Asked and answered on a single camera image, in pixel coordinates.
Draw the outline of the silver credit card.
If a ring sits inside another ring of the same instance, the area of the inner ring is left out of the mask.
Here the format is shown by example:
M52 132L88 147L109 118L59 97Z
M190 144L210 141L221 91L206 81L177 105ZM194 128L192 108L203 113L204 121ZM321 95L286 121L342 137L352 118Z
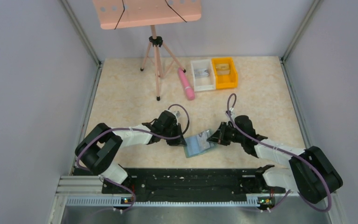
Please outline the silver credit card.
M208 148L213 147L213 144L207 140L209 137L211 137L211 135L212 134L210 129L205 130L196 135L196 141L199 148L201 148L202 150L206 150Z
M207 68L194 69L193 71L195 78L203 78L208 77L210 75L209 70Z

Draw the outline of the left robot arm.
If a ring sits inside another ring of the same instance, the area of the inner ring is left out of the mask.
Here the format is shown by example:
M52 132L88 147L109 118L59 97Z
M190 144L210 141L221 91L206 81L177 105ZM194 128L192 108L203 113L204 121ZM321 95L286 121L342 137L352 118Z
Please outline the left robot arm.
M105 123L96 125L76 147L77 164L117 184L128 177L114 158L119 149L134 145L150 145L164 139L169 146L186 146L178 111L164 110L151 122L125 128L111 128Z

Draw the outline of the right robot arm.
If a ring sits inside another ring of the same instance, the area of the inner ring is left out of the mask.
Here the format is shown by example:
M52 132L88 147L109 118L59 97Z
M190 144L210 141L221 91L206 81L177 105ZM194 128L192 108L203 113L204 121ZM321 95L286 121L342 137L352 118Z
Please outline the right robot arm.
M320 202L328 193L343 186L343 179L319 147L301 149L276 143L257 134L246 115L221 122L207 140L223 146L238 143L247 154L280 164L281 168L262 168L262 183L298 192L311 204Z

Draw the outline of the green card holder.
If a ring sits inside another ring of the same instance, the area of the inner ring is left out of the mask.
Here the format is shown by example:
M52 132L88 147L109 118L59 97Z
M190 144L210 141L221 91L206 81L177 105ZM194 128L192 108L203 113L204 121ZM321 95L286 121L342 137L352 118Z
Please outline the green card holder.
M213 147L208 148L206 150L202 150L201 148L199 148L197 144L196 135L185 138L185 141L187 143L187 146L184 147L186 158L191 158L191 157L205 154L217 147L217 144L212 143Z

